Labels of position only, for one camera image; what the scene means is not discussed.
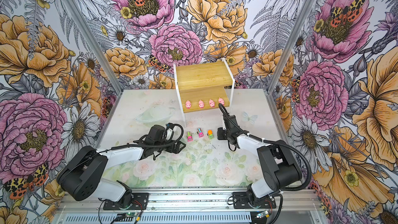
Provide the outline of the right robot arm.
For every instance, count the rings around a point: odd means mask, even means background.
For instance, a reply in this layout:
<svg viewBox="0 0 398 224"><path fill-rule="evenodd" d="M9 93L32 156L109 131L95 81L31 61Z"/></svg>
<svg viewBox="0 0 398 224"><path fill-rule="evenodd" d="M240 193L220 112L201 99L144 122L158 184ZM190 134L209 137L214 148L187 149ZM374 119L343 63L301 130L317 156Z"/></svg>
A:
<svg viewBox="0 0 398 224"><path fill-rule="evenodd" d="M282 140L269 141L252 135L238 125L234 115L223 114L223 127L218 129L217 137L237 149L251 153L259 160L260 179L250 184L246 191L248 203L253 207L302 179L296 156L308 169L311 168L308 160L296 148Z"/></svg>

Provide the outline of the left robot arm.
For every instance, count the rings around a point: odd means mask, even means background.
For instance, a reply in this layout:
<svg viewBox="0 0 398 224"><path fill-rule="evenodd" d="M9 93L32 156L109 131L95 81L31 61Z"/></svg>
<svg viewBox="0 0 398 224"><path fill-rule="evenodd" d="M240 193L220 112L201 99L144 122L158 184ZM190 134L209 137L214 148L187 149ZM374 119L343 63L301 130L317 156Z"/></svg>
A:
<svg viewBox="0 0 398 224"><path fill-rule="evenodd" d="M125 183L103 177L106 170L148 157L156 159L162 152L178 154L185 148L184 129L180 124L154 125L148 134L131 143L108 149L85 146L58 174L57 183L76 201L96 197L126 208L133 203L132 189Z"/></svg>

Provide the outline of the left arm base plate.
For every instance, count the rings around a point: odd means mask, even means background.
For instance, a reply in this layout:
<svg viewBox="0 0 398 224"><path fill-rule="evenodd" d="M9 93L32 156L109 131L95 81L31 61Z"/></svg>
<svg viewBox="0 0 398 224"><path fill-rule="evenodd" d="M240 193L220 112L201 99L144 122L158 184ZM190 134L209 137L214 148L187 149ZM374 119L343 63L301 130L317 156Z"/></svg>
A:
<svg viewBox="0 0 398 224"><path fill-rule="evenodd" d="M146 210L149 202L149 193L131 193L122 197L118 202L105 200L105 211Z"/></svg>

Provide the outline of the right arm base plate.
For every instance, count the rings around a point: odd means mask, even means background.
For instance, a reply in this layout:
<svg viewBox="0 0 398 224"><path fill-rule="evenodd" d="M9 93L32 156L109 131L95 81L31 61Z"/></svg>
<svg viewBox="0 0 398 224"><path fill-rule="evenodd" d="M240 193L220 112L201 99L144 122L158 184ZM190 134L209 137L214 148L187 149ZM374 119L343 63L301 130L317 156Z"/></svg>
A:
<svg viewBox="0 0 398 224"><path fill-rule="evenodd" d="M269 196L257 198L254 194L247 192L233 192L232 204L234 209L275 209L276 202Z"/></svg>

